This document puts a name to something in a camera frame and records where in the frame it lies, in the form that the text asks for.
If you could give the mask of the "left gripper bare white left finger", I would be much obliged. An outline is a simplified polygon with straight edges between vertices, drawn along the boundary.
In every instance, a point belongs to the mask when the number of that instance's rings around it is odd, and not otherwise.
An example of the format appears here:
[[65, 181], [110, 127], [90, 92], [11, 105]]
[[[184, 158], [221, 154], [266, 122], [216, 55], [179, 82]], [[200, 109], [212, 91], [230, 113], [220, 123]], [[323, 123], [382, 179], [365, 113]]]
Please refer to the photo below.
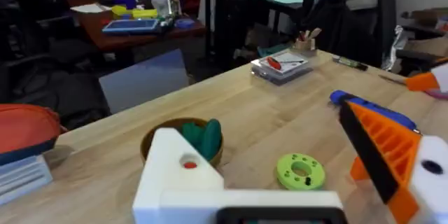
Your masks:
[[162, 194], [222, 190], [223, 177], [174, 128], [155, 131], [132, 205], [135, 223], [157, 223]]

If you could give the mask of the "left gripper orange white right finger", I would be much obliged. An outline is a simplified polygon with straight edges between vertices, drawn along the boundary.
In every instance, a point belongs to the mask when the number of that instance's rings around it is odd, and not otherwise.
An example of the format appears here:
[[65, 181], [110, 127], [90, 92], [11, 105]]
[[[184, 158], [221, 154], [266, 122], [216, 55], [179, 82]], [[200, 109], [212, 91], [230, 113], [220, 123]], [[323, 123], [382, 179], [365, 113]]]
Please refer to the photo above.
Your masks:
[[339, 123], [357, 152], [350, 174], [370, 179], [395, 223], [447, 222], [447, 142], [351, 101]]

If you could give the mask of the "orange white finger of the right gripper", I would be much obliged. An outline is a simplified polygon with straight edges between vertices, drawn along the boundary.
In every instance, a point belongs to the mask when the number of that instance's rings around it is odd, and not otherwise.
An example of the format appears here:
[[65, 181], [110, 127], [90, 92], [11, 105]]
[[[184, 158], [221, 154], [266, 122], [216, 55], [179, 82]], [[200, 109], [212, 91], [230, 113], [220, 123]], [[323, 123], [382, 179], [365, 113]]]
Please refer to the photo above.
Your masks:
[[426, 73], [419, 73], [405, 80], [411, 91], [439, 90], [447, 92], [447, 63], [432, 68]]

